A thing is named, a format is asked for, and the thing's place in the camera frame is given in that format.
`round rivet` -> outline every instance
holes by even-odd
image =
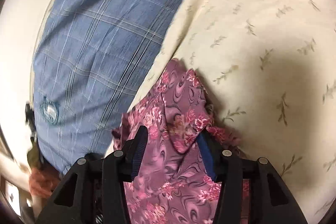
[[[124,154],[124,152],[122,150],[116,150],[114,151],[113,155],[115,157],[121,157]]]
[[[77,160],[77,163],[78,163],[79,165],[83,165],[84,163],[86,163],[86,159],[84,159],[84,158],[80,158],[80,159]]]
[[[222,154],[225,157],[230,157],[232,155],[232,152],[230,150],[223,150]]]
[[[266,158],[260,158],[260,159],[259,159],[259,162],[260,162],[261,164],[267,164],[267,163],[268,163],[268,160],[267,160]]]

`purple fabric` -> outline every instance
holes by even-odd
[[[134,138],[140,125],[148,143],[139,175],[125,183],[133,224],[212,223],[221,185],[206,175],[195,139],[206,128],[225,148],[238,139],[213,126],[212,106],[195,72],[172,59],[157,83],[114,130],[115,149]],[[241,223],[247,223],[249,184],[243,183]]]

